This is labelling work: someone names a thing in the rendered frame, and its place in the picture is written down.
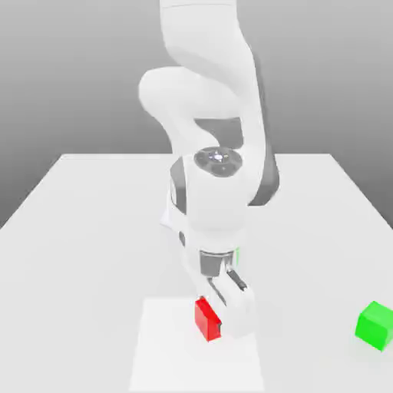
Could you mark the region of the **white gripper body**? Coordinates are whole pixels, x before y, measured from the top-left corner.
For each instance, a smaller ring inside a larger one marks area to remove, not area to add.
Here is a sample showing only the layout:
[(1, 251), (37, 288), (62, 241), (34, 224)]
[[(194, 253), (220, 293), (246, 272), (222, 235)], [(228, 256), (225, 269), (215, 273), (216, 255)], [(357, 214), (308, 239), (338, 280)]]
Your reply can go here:
[(255, 332), (255, 295), (237, 272), (222, 272), (213, 278), (201, 276), (197, 291), (220, 319), (222, 337), (240, 339)]

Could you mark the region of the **small red cube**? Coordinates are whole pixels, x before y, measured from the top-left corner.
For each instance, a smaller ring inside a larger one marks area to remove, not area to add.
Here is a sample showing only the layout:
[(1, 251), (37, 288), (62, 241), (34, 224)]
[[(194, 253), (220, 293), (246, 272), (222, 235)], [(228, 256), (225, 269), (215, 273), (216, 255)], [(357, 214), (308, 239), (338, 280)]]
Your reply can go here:
[(208, 342), (221, 337), (222, 322), (203, 296), (195, 301), (194, 320)]

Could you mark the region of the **small green cube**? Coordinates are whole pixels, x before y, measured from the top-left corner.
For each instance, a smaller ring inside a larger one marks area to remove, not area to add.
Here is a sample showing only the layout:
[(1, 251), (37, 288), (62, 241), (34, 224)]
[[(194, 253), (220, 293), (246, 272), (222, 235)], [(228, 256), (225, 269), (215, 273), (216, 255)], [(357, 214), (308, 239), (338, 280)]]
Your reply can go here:
[(383, 352), (393, 339), (393, 310), (371, 302), (358, 317), (355, 336)]

